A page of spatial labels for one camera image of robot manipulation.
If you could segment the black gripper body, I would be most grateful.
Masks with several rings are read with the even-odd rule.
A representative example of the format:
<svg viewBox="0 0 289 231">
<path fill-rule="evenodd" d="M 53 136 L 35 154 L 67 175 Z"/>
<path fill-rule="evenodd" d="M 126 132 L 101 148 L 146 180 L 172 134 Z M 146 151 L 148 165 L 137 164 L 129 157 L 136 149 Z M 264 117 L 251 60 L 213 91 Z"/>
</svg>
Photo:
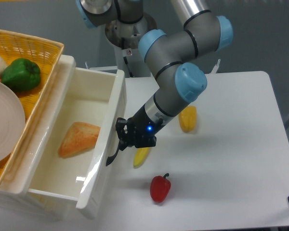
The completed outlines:
<svg viewBox="0 0 289 231">
<path fill-rule="evenodd" d="M 149 112 L 143 105 L 127 120 L 127 146 L 136 148 L 154 147 L 157 142 L 156 134 L 167 124 L 168 116 L 158 108 L 153 107 Z"/>
</svg>

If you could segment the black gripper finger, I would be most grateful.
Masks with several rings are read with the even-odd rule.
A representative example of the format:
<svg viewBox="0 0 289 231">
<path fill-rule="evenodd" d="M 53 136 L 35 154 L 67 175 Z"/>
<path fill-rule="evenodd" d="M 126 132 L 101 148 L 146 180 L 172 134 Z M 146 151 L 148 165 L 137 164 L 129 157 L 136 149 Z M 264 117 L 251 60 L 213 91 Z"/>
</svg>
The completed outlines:
<svg viewBox="0 0 289 231">
<path fill-rule="evenodd" d="M 119 138 L 119 149 L 121 151 L 125 150 L 130 144 L 129 125 L 130 122 L 128 120 L 121 117 L 117 118 L 115 128 Z"/>
</svg>

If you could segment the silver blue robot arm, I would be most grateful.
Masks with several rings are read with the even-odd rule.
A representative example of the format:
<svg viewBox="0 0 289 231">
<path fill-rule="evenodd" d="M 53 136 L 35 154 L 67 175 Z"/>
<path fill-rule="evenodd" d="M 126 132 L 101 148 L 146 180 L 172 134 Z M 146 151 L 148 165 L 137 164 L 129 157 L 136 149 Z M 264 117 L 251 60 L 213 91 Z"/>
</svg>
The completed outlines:
<svg viewBox="0 0 289 231">
<path fill-rule="evenodd" d="M 233 27 L 215 16 L 203 0 L 174 0 L 182 31 L 167 35 L 149 27 L 141 0 L 78 0 L 89 28 L 112 25 L 110 41 L 122 50 L 135 47 L 159 89 L 129 119 L 116 121 L 118 149 L 153 147 L 156 134 L 206 89 L 205 74 L 192 61 L 233 41 Z M 135 38 L 130 45 L 128 40 Z"/>
</svg>

